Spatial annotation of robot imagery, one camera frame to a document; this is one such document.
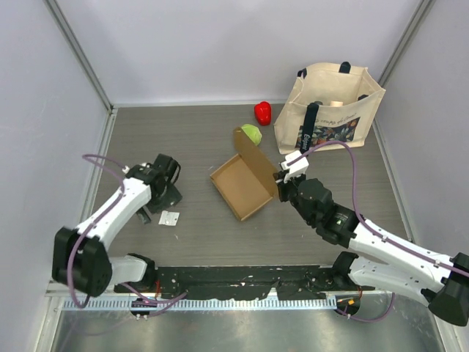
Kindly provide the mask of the brown cardboard box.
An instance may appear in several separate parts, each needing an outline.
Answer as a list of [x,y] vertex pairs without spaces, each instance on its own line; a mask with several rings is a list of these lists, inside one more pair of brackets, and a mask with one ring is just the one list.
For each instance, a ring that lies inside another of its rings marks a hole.
[[242,128],[233,130],[236,154],[210,179],[239,221],[245,221],[278,196],[277,168]]

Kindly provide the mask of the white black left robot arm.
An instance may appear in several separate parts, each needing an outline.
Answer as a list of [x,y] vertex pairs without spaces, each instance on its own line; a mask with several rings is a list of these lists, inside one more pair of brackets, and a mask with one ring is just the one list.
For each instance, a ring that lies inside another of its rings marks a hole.
[[110,257],[111,243],[133,217],[145,224],[152,214],[162,213],[182,200],[177,190],[181,166],[171,156],[159,154],[152,163],[132,167],[117,164],[111,170],[117,190],[89,218],[74,228],[61,228],[55,235],[51,276],[77,292],[98,297],[110,285],[146,293],[157,282],[154,260],[140,254]]

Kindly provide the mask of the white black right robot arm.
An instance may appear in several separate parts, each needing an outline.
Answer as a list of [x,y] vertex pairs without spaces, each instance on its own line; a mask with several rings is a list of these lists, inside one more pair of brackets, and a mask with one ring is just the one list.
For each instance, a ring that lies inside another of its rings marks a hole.
[[406,296],[455,326],[468,324],[468,256],[440,254],[399,238],[333,201],[318,179],[273,176],[288,202],[324,241],[346,250],[333,264],[331,281],[346,290],[369,286]]

